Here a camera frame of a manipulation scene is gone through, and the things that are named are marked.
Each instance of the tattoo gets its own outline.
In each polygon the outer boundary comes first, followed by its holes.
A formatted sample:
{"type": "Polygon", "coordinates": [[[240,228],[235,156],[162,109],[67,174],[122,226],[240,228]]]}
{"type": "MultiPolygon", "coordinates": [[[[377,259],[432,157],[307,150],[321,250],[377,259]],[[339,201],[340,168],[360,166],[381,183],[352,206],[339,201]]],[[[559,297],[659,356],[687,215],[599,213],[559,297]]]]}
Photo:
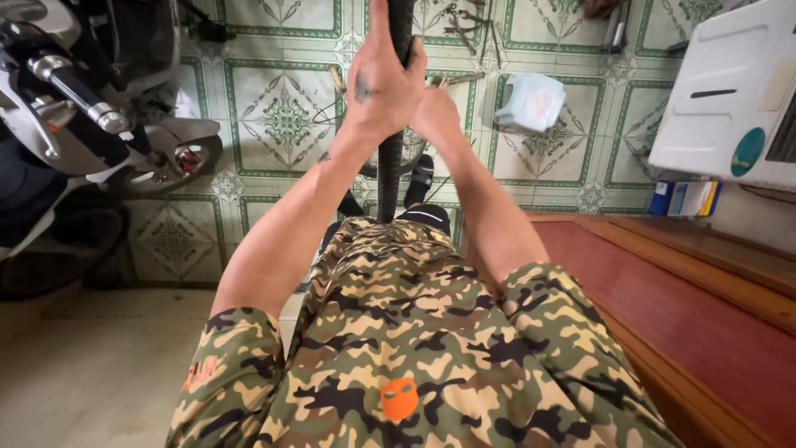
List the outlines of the tattoo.
{"type": "Polygon", "coordinates": [[[357,73],[357,79],[353,83],[353,98],[357,103],[362,104],[371,94],[368,81],[362,79],[362,75],[357,73]]]}

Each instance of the red wooden surface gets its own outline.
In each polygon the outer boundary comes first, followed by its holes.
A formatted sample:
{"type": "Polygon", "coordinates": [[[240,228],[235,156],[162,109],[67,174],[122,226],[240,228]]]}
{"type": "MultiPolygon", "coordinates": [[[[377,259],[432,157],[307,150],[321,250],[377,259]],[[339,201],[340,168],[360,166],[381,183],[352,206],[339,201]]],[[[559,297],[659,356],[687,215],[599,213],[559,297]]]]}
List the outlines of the red wooden surface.
{"type": "Polygon", "coordinates": [[[534,227],[552,261],[636,334],[791,446],[796,339],[572,222],[534,227]]]}

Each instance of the hand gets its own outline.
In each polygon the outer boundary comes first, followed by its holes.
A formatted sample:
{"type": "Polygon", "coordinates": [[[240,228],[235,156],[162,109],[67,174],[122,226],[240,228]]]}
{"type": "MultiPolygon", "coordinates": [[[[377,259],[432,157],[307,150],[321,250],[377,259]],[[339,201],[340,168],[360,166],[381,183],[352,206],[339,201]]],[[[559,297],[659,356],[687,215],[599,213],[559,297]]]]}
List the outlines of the hand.
{"type": "Polygon", "coordinates": [[[406,128],[426,87],[426,53],[419,36],[404,69],[392,47],[387,0],[371,0],[370,31],[351,63],[345,121],[380,140],[406,128]]]}
{"type": "Polygon", "coordinates": [[[412,117],[412,129],[439,148],[444,142],[462,135],[458,123],[458,111],[451,97],[439,88],[426,88],[412,117]]]}

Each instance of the white appliance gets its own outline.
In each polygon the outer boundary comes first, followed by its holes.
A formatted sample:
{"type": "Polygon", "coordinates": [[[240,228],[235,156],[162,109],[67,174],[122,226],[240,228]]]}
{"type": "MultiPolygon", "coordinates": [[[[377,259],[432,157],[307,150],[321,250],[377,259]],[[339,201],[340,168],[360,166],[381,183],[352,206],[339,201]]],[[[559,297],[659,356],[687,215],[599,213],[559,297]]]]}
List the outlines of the white appliance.
{"type": "Polygon", "coordinates": [[[796,0],[699,24],[650,153],[656,167],[796,191],[796,0]]]}

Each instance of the light blue plastic stool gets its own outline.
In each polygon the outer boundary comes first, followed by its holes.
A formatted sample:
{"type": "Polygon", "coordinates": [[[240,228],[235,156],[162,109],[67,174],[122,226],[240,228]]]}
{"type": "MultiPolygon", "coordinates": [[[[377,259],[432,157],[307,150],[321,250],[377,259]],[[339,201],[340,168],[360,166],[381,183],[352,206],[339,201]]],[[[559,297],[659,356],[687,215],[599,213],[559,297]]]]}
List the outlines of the light blue plastic stool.
{"type": "Polygon", "coordinates": [[[567,93],[564,85],[539,73],[512,75],[509,102],[495,111],[494,122],[501,126],[544,132],[556,124],[567,93]]]}

